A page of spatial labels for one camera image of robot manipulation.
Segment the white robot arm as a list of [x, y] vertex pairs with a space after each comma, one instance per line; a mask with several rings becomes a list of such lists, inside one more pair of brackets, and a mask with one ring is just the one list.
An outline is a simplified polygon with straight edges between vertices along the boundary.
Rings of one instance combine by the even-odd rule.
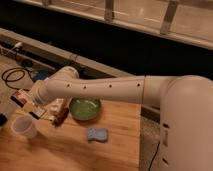
[[32, 101], [103, 99], [160, 109], [160, 171], [213, 171], [213, 80], [197, 75], [81, 79], [65, 66], [31, 91]]

